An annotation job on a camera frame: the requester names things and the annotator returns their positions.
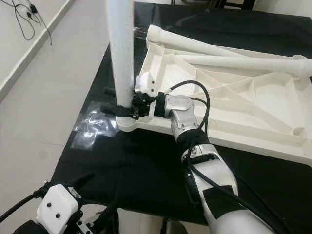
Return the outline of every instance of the black wire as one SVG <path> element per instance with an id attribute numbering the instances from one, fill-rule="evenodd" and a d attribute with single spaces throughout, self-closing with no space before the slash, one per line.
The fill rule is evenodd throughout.
<path id="1" fill-rule="evenodd" d="M 32 13 L 31 9 L 30 9 L 28 6 L 19 3 L 19 4 L 17 4 L 15 7 L 17 8 L 18 6 L 23 6 L 23 7 L 25 7 L 25 8 L 29 11 L 29 13 L 30 13 L 31 15 L 33 15 L 34 17 L 36 17 L 37 20 L 34 20 L 32 17 L 30 17 L 30 19 L 32 19 L 33 22 L 40 23 L 39 18 L 38 18 L 34 13 Z"/>
<path id="2" fill-rule="evenodd" d="M 11 6 L 11 7 L 14 7 L 14 9 L 15 9 L 15 10 L 14 10 L 15 17 L 16 17 L 16 20 L 17 20 L 17 22 L 18 22 L 18 24 L 19 24 L 19 27 L 20 27 L 21 33 L 23 34 L 24 39 L 25 39 L 25 40 L 31 40 L 31 39 L 35 36 L 35 29 L 34 29 L 33 25 L 31 24 L 31 22 L 30 22 L 28 19 L 26 19 L 25 17 L 23 17 L 23 16 L 19 13 L 17 7 L 18 7 L 18 6 L 23 6 L 23 7 L 25 7 L 25 8 L 29 11 L 29 13 L 32 14 L 32 15 L 36 18 L 36 20 L 35 20 L 35 19 L 33 19 L 32 17 L 30 17 L 30 19 L 31 19 L 33 22 L 40 23 L 39 18 L 33 13 L 33 11 L 32 11 L 29 7 L 27 7 L 27 6 L 24 5 L 24 4 L 20 4 L 20 0 L 19 0 L 19 2 L 18 2 L 16 5 L 15 5 L 15 3 L 14 3 L 13 0 L 11 0 L 12 4 L 9 4 L 9 3 L 7 3 L 7 2 L 4 1 L 4 0 L 0 0 L 0 1 L 3 2 L 3 3 L 5 3 L 5 4 L 7 4 L 7 5 L 9 5 L 9 6 Z M 27 2 L 28 2 L 31 6 L 33 6 L 33 4 L 31 3 L 30 0 L 27 0 Z M 48 29 L 48 27 L 47 27 L 47 25 L 45 24 L 45 22 L 44 22 L 42 16 L 40 15 L 40 13 L 39 13 L 37 10 L 36 10 L 36 14 L 39 15 L 41 21 L 43 22 L 43 25 L 44 25 L 44 27 L 46 28 L 46 30 L 47 30 L 47 32 L 48 32 L 48 34 L 49 34 L 49 37 L 50 37 L 50 45 L 52 45 L 52 37 L 51 37 L 51 32 L 50 32 L 50 30 Z M 27 37 L 26 37 L 26 35 L 25 35 L 25 33 L 24 33 L 24 30 L 23 30 L 23 27 L 22 27 L 22 25 L 21 25 L 21 23 L 20 23 L 20 20 L 19 20 L 19 18 L 18 18 L 18 15 L 19 15 L 21 18 L 23 18 L 26 22 L 28 22 L 29 25 L 31 26 L 31 28 L 32 28 L 32 30 L 33 30 L 33 34 L 32 34 L 32 36 L 31 36 L 30 38 L 27 38 Z"/>
<path id="3" fill-rule="evenodd" d="M 5 212 L 3 215 L 0 216 L 0 223 L 2 223 L 8 216 L 10 216 L 14 211 L 20 208 L 22 205 L 26 204 L 28 201 L 36 198 L 37 195 L 35 193 L 29 195 L 28 197 L 24 198 L 22 201 L 14 205 L 11 209 Z"/>
<path id="4" fill-rule="evenodd" d="M 50 30 L 48 29 L 47 25 L 45 25 L 45 22 L 44 22 L 43 18 L 41 17 L 40 13 L 39 13 L 39 12 L 37 12 L 37 14 L 39 15 L 39 17 L 40 17 L 41 21 L 43 22 L 44 27 L 45 27 L 45 28 L 46 28 L 46 30 L 48 31 L 48 34 L 49 34 L 49 37 L 50 37 L 50 45 L 52 45 L 52 37 L 51 37 Z"/>
<path id="5" fill-rule="evenodd" d="M 5 3 L 5 4 L 9 5 L 9 6 L 14 7 L 14 5 L 11 5 L 11 4 L 7 3 L 7 2 L 6 2 L 6 1 L 4 1 L 4 0 L 0 0 L 0 1 L 2 1 L 3 3 Z"/>
<path id="6" fill-rule="evenodd" d="M 173 90 L 173 89 L 176 89 L 176 88 L 178 88 L 178 87 L 180 87 L 182 85 L 185 85 L 185 84 L 196 84 L 196 85 L 198 85 L 204 91 L 204 93 L 206 95 L 207 108 L 206 108 L 206 113 L 204 115 L 204 120 L 205 121 L 202 121 L 201 124 L 199 125 L 199 129 L 201 129 L 203 127 L 204 123 L 208 122 L 209 108 L 210 108 L 210 98 L 209 98 L 208 91 L 207 91 L 207 89 L 205 88 L 205 86 L 202 83 L 200 83 L 200 82 L 198 82 L 196 80 L 183 81 L 183 82 L 181 82 L 179 84 L 176 84 L 176 85 L 172 86 L 170 89 Z"/>
<path id="7" fill-rule="evenodd" d="M 205 102 L 204 100 L 202 100 L 200 98 L 195 98 L 195 97 L 191 97 L 190 99 L 200 101 L 200 102 L 205 104 L 206 108 L 208 108 L 207 102 Z M 203 118 L 202 122 L 205 123 L 205 133 L 208 134 L 208 121 L 205 121 L 205 118 Z"/>
<path id="8" fill-rule="evenodd" d="M 275 223 L 271 222 L 271 220 L 269 218 L 267 218 L 263 213 L 261 213 L 260 211 L 258 211 L 255 207 L 253 207 L 251 204 L 249 204 L 248 202 L 246 202 L 245 200 L 243 200 L 242 198 L 236 196 L 233 193 L 230 193 L 229 191 L 227 191 L 226 189 L 222 188 L 220 185 L 218 185 L 217 183 L 213 182 L 211 179 L 209 179 L 208 177 L 206 177 L 203 173 L 201 173 L 190 161 L 190 154 L 192 151 L 194 144 L 191 144 L 191 146 L 189 147 L 188 153 L 186 155 L 186 160 L 187 160 L 187 164 L 188 167 L 195 173 L 197 174 L 199 177 L 201 177 L 203 180 L 205 180 L 207 183 L 209 183 L 210 185 L 212 185 L 214 188 L 218 189 L 220 192 L 222 192 L 223 194 L 225 194 L 226 196 L 228 196 L 229 198 L 235 200 L 236 202 L 238 202 L 239 204 L 241 204 L 243 207 L 245 207 L 246 209 L 250 210 L 252 213 L 254 213 L 255 215 L 257 215 L 260 219 L 262 219 L 268 226 L 270 226 L 270 228 L 273 229 L 273 231 L 277 234 L 283 234 L 284 232 L 280 230 L 279 227 L 276 226 Z"/>
<path id="9" fill-rule="evenodd" d="M 25 17 L 23 17 L 23 16 L 19 13 L 19 11 L 16 9 L 16 7 L 15 7 L 15 10 L 14 10 L 14 11 L 15 11 L 16 20 L 18 21 L 18 24 L 19 24 L 19 27 L 20 27 L 21 33 L 23 34 L 24 39 L 25 39 L 25 40 L 31 40 L 31 39 L 35 36 L 35 29 L 34 29 L 33 25 L 31 24 L 31 22 L 30 22 L 28 19 L 26 19 Z M 23 30 L 23 27 L 22 27 L 21 24 L 20 24 L 20 20 L 19 20 L 19 18 L 18 18 L 18 16 L 17 16 L 17 13 L 18 13 L 18 15 L 19 15 L 20 17 L 22 17 L 24 20 L 26 20 L 26 21 L 29 23 L 29 25 L 32 27 L 32 29 L 33 29 L 33 34 L 32 34 L 32 36 L 31 36 L 30 38 L 27 38 L 27 37 L 26 37 L 26 35 L 25 35 L 25 33 L 24 33 L 24 30 Z"/>
<path id="10" fill-rule="evenodd" d="M 287 222 L 285 222 L 278 213 L 276 213 L 271 206 L 265 201 L 263 200 L 263 198 L 259 195 L 259 193 L 253 189 L 242 177 L 240 177 L 239 175 L 237 175 L 233 170 L 231 170 L 232 173 L 234 174 L 234 176 L 240 181 L 242 182 L 249 190 L 250 192 L 253 193 L 253 195 L 260 201 L 260 203 L 285 227 L 285 229 L 289 232 L 289 233 L 294 233 L 293 230 L 291 229 L 291 227 L 289 227 L 289 225 L 287 224 Z"/>

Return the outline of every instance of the white floor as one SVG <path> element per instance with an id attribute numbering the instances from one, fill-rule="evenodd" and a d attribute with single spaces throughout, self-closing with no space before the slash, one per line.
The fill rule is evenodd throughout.
<path id="1" fill-rule="evenodd" d="M 109 42 L 104 12 L 103 0 L 77 0 L 52 33 L 53 46 L 44 44 L 0 104 L 0 214 L 51 178 Z M 16 211 L 0 224 L 0 233 L 33 219 L 39 203 Z M 96 209 L 84 208 L 86 214 Z M 161 217 L 119 214 L 121 234 L 160 232 Z"/>

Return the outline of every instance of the plastic bag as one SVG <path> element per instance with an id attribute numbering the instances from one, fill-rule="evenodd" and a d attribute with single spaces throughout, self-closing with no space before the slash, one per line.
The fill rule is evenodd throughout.
<path id="1" fill-rule="evenodd" d="M 77 132 L 72 149 L 91 150 L 97 136 L 114 137 L 119 131 L 116 117 L 100 110 L 101 102 L 90 102 L 86 113 L 78 116 L 73 131 Z"/>

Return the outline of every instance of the white pipe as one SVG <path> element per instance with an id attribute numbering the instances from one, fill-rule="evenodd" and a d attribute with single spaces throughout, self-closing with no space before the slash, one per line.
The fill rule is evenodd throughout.
<path id="1" fill-rule="evenodd" d="M 286 72 L 295 76 L 312 76 L 312 59 L 233 58 L 206 55 L 176 55 L 190 64 L 232 67 L 246 70 Z"/>
<path id="2" fill-rule="evenodd" d="M 106 0 L 117 105 L 131 107 L 133 99 L 133 1 Z"/>
<path id="3" fill-rule="evenodd" d="M 233 51 L 222 49 L 215 45 L 210 45 L 198 40 L 181 36 L 179 34 L 168 32 L 152 24 L 149 26 L 147 31 L 147 40 L 150 42 L 161 42 L 177 46 L 186 51 L 195 53 L 216 56 L 246 57 Z"/>

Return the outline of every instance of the black table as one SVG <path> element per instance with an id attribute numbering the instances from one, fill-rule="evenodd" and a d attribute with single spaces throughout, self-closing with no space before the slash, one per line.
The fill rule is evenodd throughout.
<path id="1" fill-rule="evenodd" d="M 229 9 L 205 10 L 185 6 L 135 4 L 135 25 L 163 29 L 207 43 L 279 55 L 312 58 L 310 18 Z M 146 54 L 146 42 L 135 39 L 135 74 Z M 114 87 L 110 49 L 98 69 L 81 112 L 91 101 L 115 101 L 104 94 Z M 92 150 L 71 149 L 72 132 L 52 181 L 64 181 L 94 172 L 80 190 L 93 203 L 107 205 L 118 198 L 119 207 L 206 223 L 192 207 L 185 187 L 179 155 L 172 136 L 137 129 L 99 136 Z M 231 169 L 256 189 L 296 233 L 312 233 L 312 170 L 309 166 L 226 147 L 217 149 Z M 242 185 L 240 196 L 264 210 Z"/>

